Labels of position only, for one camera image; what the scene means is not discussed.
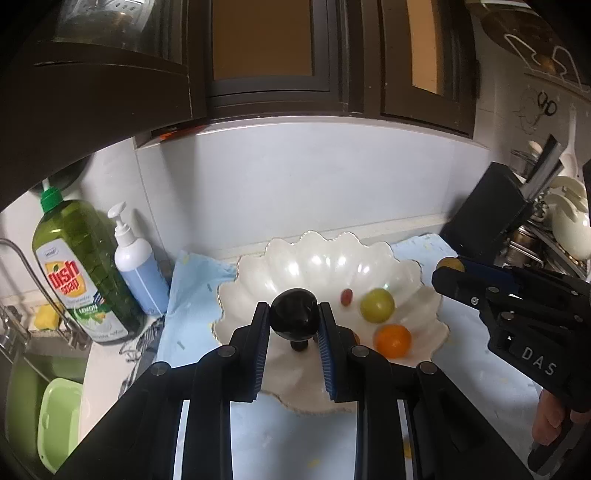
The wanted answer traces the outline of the person's right hand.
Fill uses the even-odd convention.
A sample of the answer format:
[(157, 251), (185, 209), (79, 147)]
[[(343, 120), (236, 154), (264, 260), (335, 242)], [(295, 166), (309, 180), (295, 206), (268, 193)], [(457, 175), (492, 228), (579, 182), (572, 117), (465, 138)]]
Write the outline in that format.
[(565, 415), (561, 402), (549, 391), (543, 389), (539, 396), (532, 427), (533, 440), (544, 446), (550, 445), (561, 433)]

